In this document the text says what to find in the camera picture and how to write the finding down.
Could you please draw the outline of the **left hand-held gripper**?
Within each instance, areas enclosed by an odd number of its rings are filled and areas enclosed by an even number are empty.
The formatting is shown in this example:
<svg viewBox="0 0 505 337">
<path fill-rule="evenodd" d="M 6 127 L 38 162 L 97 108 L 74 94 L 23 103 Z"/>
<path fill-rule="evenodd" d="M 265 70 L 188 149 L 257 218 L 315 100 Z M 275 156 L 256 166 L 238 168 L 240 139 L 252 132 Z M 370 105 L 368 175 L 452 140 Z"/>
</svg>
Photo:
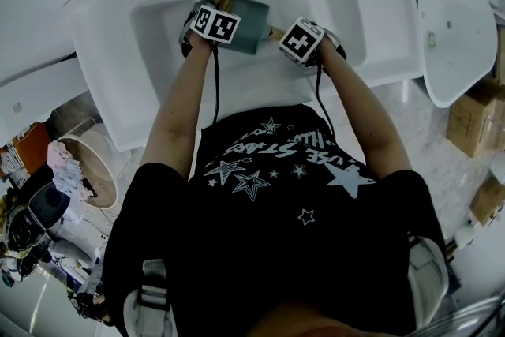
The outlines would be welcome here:
<svg viewBox="0 0 505 337">
<path fill-rule="evenodd" d="M 178 40 L 183 57 L 186 58 L 193 48 L 187 38 L 190 31 L 213 43 L 230 45 L 240 21 L 238 15 L 219 10 L 210 3 L 196 3 Z"/>
</svg>

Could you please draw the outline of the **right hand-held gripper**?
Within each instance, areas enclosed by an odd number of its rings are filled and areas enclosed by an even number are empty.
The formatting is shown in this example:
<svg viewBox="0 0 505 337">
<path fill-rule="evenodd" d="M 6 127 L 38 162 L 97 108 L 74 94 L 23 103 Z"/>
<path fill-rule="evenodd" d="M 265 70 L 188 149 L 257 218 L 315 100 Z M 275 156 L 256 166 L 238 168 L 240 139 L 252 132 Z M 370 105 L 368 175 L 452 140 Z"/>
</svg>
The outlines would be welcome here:
<svg viewBox="0 0 505 337">
<path fill-rule="evenodd" d="M 346 59 L 346 52 L 339 38 L 330 30 L 320 27 L 314 21 L 299 17 L 279 40 L 279 49 L 292 62 L 304 68 L 320 66 L 318 44 L 327 36 L 335 50 Z"/>
</svg>

